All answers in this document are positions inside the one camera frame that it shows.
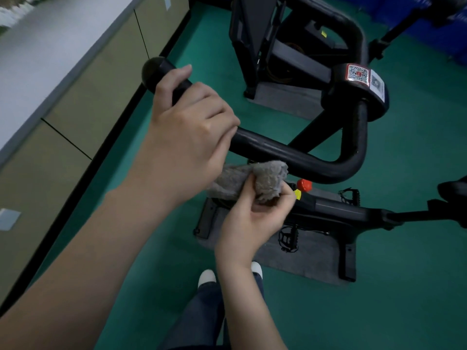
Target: green floor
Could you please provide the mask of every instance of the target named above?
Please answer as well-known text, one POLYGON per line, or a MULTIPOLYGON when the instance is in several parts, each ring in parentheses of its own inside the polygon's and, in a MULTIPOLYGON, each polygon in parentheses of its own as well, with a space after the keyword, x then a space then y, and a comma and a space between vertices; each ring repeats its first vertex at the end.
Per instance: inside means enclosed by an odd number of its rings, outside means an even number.
MULTIPOLYGON (((355 17, 368 39, 384 27, 355 17)), ((247 102, 228 38, 229 12, 197 4, 171 60, 193 64, 192 81, 212 86, 242 126, 289 142, 303 119, 247 102)), ((369 125, 362 169, 336 191, 359 188, 362 204, 396 211, 424 209, 436 185, 467 175, 467 71, 401 37, 374 69, 387 82, 391 109, 369 125)), ((61 251, 131 165, 149 121, 146 94, 68 221, 44 267, 61 251)), ((315 154, 338 156, 340 138, 315 154)), ((229 162, 244 162, 229 154, 229 162)), ((199 274, 214 268, 211 251, 191 231, 200 194, 159 227, 131 268, 97 349, 154 349, 193 295, 199 274)), ((467 349, 467 231, 454 222, 411 223, 359 237, 358 280, 346 288, 265 268, 265 297, 289 349, 467 349)))

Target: jeans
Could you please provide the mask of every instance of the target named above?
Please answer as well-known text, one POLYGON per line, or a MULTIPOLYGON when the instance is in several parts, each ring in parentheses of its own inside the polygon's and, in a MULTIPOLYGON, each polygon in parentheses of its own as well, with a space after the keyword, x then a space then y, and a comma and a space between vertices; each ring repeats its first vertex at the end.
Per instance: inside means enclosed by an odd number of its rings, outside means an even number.
MULTIPOLYGON (((264 298, 261 276, 255 272, 253 275, 264 298)), ((170 350, 194 345, 216 345, 224 315, 224 302, 219 283, 206 282, 202 284, 157 350, 170 350)), ((226 323, 224 325, 224 346, 229 345, 226 323)))

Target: hand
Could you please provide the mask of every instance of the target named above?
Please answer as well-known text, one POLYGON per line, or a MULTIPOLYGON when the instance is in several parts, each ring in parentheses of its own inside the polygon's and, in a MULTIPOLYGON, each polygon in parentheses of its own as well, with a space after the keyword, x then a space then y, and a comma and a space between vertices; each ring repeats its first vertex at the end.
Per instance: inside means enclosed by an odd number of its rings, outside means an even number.
POLYGON ((210 87, 193 84, 176 105, 172 92, 191 65, 167 73, 155 89, 152 120, 122 183, 126 195, 173 209, 205 189, 222 172, 240 120, 210 87))
POLYGON ((236 264, 249 269, 255 253, 282 227, 296 200, 285 182, 274 206, 257 205, 255 196, 254 176, 250 175, 222 224, 215 248, 218 267, 236 264))

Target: forearm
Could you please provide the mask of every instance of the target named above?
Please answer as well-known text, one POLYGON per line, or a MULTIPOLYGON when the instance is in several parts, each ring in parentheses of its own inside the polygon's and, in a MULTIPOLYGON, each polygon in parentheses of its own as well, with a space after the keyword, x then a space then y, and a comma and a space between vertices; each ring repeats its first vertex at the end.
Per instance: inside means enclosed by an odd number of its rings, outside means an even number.
POLYGON ((217 263, 233 349, 287 349, 248 267, 217 263))
POLYGON ((1 349, 92 349, 134 259, 170 212, 124 191, 105 197, 75 238, 0 319, 1 349))

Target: gray mat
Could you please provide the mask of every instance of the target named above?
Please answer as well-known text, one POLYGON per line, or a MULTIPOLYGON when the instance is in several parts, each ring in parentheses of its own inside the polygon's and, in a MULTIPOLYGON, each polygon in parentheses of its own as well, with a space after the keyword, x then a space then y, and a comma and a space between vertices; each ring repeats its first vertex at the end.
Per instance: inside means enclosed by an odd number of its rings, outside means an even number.
MULTIPOLYGON (((338 197, 334 193, 315 188, 312 191, 326 198, 338 197)), ((218 207, 211 199, 207 199, 198 227, 199 235, 208 237, 207 239, 197 237, 200 245, 214 249, 228 212, 228 209, 218 207)), ((298 250, 295 253, 286 253, 281 250, 277 232, 259 249, 254 260, 264 266, 333 285, 348 283, 339 279, 338 276, 339 246, 337 242, 334 238, 318 232, 299 231, 298 250)))
POLYGON ((312 121, 323 111, 321 91, 261 82, 250 102, 312 121))

